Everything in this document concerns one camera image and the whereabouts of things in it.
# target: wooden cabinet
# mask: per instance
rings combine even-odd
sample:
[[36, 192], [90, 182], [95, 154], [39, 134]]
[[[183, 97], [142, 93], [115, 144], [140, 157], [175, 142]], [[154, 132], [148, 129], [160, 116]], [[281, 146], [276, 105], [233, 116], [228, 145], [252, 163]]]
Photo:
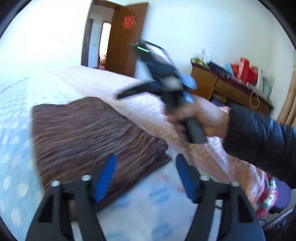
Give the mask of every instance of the wooden cabinet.
[[194, 95], [210, 100], [213, 91], [218, 92], [250, 110], [266, 115], [268, 115], [273, 108], [266, 100], [259, 96], [257, 97], [256, 93], [252, 94], [252, 90], [232, 79], [224, 79], [212, 70], [208, 70], [202, 66], [193, 66], [191, 76], [198, 84], [197, 90], [191, 91]]

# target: human hand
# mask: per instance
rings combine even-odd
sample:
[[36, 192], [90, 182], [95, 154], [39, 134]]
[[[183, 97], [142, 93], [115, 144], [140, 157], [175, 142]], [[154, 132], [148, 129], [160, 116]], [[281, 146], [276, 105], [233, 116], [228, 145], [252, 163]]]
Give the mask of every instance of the human hand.
[[217, 136], [225, 138], [228, 130], [229, 114], [204, 98], [195, 96], [195, 103], [187, 103], [170, 113], [165, 109], [168, 122], [174, 124], [177, 129], [182, 129], [178, 121], [186, 118], [196, 118], [202, 125], [208, 137]]

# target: open door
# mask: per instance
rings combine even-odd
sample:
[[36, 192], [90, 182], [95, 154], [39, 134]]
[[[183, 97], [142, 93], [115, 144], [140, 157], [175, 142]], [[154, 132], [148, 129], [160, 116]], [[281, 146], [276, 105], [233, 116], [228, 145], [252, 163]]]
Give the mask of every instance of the open door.
[[106, 58], [106, 70], [134, 77], [137, 56], [128, 43], [140, 40], [148, 2], [114, 10]]
[[88, 67], [89, 65], [89, 42], [91, 39], [91, 29], [92, 29], [93, 19], [88, 18], [85, 26], [83, 47], [82, 47], [82, 57], [81, 65]]

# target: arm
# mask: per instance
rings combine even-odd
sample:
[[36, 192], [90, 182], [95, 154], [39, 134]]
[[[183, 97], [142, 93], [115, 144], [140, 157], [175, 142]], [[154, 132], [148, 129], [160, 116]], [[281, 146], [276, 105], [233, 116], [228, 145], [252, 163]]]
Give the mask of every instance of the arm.
[[240, 106], [229, 112], [225, 151], [296, 188], [296, 129]]

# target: pink blanket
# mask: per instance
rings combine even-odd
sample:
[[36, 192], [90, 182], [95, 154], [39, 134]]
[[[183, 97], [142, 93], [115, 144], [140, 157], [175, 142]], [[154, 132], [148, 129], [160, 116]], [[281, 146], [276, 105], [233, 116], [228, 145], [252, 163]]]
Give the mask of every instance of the pink blanket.
[[[110, 104], [115, 110], [140, 125], [146, 131], [165, 139], [178, 152], [186, 155], [179, 135], [163, 115], [164, 104], [148, 93], [115, 100], [122, 89], [141, 83], [140, 80], [105, 70], [83, 66], [67, 67], [51, 71], [66, 84], [85, 96], [96, 96]], [[238, 181], [250, 202], [255, 205], [264, 189], [264, 172], [255, 166], [228, 155], [218, 137], [208, 138], [208, 144], [190, 144], [194, 165], [209, 173], [218, 181]]]

